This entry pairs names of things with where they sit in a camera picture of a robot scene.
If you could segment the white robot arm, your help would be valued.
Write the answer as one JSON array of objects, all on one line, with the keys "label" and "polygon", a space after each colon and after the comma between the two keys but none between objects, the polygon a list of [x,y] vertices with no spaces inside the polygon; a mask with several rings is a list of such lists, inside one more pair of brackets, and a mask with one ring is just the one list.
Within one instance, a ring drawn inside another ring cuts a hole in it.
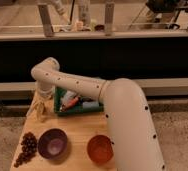
[{"label": "white robot arm", "polygon": [[31,75],[40,94],[56,86],[104,105],[117,171],[167,171],[148,102],[136,82],[63,73],[52,57],[35,65]]}]

